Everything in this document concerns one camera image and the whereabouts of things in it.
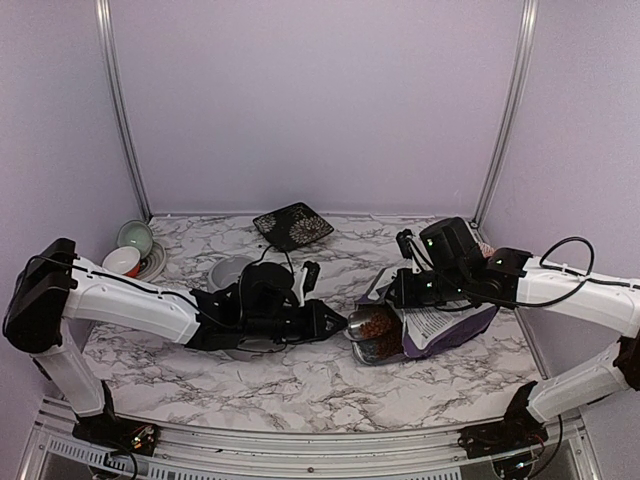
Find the grey double pet bowl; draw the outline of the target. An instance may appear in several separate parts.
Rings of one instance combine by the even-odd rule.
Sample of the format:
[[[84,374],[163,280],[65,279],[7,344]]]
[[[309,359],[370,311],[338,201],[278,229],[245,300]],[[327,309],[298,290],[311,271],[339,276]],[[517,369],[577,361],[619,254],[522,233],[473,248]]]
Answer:
[[[207,273],[207,291],[214,293],[237,282],[244,268],[253,259],[245,255],[234,255],[217,260]]]

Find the purple pet food bag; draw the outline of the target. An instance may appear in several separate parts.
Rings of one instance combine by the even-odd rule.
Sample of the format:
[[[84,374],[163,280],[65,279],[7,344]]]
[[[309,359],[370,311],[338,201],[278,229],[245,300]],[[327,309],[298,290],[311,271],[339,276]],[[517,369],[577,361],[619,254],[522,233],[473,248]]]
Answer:
[[[365,363],[359,343],[351,341],[355,358],[365,365],[386,364],[403,359],[426,359],[457,348],[484,333],[499,311],[489,303],[472,305],[450,284],[443,281],[449,302],[441,306],[398,309],[387,292],[398,269],[383,268],[356,301],[355,311],[381,307],[401,323],[403,352],[388,360]]]

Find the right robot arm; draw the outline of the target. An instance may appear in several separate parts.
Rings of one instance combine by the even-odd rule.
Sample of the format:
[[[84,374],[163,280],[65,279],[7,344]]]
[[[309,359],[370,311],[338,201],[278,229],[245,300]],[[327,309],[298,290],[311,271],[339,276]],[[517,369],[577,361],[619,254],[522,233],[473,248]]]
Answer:
[[[511,310],[542,309],[592,322],[619,339],[592,359],[561,375],[532,382],[514,395],[495,438],[515,448],[567,410],[639,387],[639,282],[599,275],[591,266],[574,270],[547,255],[499,248],[485,256],[460,217],[440,220],[419,235],[408,229],[396,242],[416,269],[402,269],[392,299],[400,308],[440,307],[467,301]]]

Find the metal food scoop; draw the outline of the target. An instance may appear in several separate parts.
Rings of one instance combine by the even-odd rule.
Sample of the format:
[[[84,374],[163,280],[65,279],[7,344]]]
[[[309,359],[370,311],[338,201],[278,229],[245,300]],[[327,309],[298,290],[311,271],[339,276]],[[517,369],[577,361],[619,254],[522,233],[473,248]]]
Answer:
[[[394,327],[394,319],[381,307],[365,308],[354,311],[347,319],[346,337],[361,342],[381,337]]]

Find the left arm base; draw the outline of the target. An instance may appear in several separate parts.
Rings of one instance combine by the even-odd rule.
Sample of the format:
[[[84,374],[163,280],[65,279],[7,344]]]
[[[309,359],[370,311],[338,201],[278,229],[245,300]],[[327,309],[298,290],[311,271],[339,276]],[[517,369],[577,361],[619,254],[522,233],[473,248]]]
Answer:
[[[105,447],[122,447],[127,451],[152,456],[157,446],[160,428],[124,419],[117,424],[78,422],[72,431],[76,439]]]

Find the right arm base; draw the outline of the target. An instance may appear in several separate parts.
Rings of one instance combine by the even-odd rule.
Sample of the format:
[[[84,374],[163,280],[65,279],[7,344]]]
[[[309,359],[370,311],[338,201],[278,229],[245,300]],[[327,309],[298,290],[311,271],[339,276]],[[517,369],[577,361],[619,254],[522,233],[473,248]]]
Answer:
[[[527,429],[503,422],[490,422],[461,429],[457,444],[465,450],[469,459],[476,459],[542,444],[548,438],[544,427]]]

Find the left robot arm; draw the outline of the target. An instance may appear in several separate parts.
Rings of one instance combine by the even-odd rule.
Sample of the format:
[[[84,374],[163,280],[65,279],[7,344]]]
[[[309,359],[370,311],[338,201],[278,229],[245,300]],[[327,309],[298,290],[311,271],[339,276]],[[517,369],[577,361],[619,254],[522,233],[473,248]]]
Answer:
[[[166,290],[110,273],[59,238],[32,256],[16,279],[3,320],[9,343],[29,354],[70,403],[80,424],[106,445],[125,438],[112,396],[86,364],[69,332],[73,320],[151,333],[191,350],[236,350],[253,340],[273,345],[324,341],[347,326],[323,301],[308,298],[319,266],[299,275],[264,260],[245,266],[229,286],[208,293]]]

